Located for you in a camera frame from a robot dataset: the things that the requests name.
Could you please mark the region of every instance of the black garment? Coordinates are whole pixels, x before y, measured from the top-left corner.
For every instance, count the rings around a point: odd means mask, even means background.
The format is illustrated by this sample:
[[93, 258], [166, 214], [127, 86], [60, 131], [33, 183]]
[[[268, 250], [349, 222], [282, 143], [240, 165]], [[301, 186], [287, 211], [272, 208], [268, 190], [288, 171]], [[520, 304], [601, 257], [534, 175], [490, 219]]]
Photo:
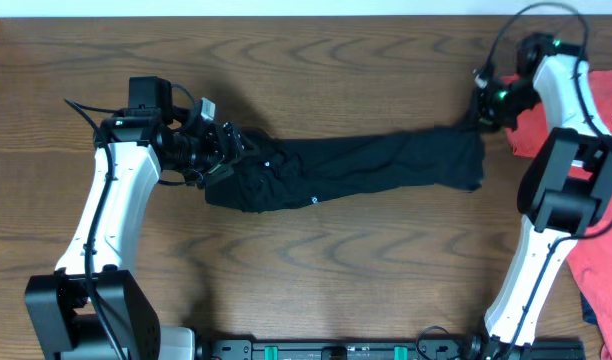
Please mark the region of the black garment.
[[442, 184], [474, 191], [484, 177], [484, 144], [477, 131], [437, 127], [312, 140], [244, 133], [260, 154], [243, 159], [234, 175], [207, 187], [207, 203], [244, 212], [295, 209], [399, 186]]

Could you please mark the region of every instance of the red fabric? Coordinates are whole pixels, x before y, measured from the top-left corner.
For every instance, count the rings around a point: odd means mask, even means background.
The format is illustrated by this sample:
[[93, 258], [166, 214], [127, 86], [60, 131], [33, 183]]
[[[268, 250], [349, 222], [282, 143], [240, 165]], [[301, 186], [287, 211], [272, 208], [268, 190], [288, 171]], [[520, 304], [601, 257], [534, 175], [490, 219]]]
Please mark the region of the red fabric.
[[[589, 84], [599, 114], [612, 132], [612, 71], [592, 72], [589, 75]], [[517, 122], [517, 131], [506, 131], [513, 153], [535, 157], [548, 137], [543, 106], [540, 104], [532, 111], [525, 111]], [[572, 169], [571, 174], [583, 176], [580, 169]], [[589, 229], [588, 233], [605, 227], [611, 219], [612, 199], [602, 220], [594, 228]], [[597, 315], [605, 342], [601, 358], [612, 360], [612, 230], [594, 240], [579, 241], [566, 261], [577, 285]]]

